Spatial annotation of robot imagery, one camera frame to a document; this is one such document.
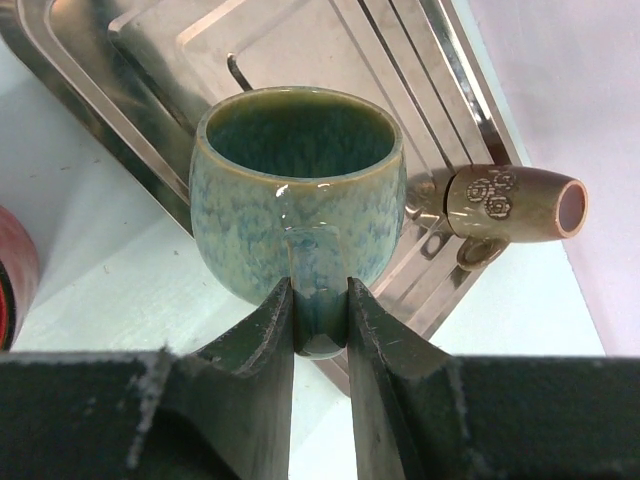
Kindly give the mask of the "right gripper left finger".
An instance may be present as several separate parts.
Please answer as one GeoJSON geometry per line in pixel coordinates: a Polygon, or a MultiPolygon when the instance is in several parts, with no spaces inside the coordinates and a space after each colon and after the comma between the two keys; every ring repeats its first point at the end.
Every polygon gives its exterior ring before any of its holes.
{"type": "Polygon", "coordinates": [[[283,479],[293,292],[280,281],[197,352],[1,358],[5,479],[283,479]]]}

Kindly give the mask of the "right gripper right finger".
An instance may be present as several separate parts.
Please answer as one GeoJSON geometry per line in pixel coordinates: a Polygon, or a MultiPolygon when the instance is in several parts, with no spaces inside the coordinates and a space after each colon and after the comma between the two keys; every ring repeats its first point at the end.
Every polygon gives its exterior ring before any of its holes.
{"type": "Polygon", "coordinates": [[[632,358],[452,356],[349,283],[362,479],[635,479],[632,358]]]}

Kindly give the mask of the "red ceramic mug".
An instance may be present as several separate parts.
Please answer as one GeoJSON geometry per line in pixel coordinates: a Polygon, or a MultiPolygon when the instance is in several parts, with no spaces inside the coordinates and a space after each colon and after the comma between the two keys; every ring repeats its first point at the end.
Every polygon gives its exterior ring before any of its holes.
{"type": "Polygon", "coordinates": [[[1,208],[1,350],[8,351],[24,324],[40,280],[38,253],[28,232],[1,208]]]}

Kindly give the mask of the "brown ceramic cup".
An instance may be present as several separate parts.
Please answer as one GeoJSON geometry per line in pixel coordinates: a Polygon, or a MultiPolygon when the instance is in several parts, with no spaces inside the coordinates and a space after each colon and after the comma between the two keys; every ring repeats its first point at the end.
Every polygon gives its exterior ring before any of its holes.
{"type": "Polygon", "coordinates": [[[450,180],[444,212],[465,271],[480,270],[512,243],[566,240],[582,229],[588,192],[580,180],[514,165],[469,165],[450,180]]]}

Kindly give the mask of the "green ceramic mug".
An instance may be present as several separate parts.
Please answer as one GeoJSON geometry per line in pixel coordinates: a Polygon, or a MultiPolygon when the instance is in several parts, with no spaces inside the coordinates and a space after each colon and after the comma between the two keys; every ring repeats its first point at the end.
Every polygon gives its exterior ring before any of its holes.
{"type": "Polygon", "coordinates": [[[200,120],[189,173],[192,232],[216,280],[259,304],[293,290],[294,348],[337,356],[348,282],[373,284],[396,249],[406,198],[404,138],[378,105],[340,91],[246,91],[200,120]]]}

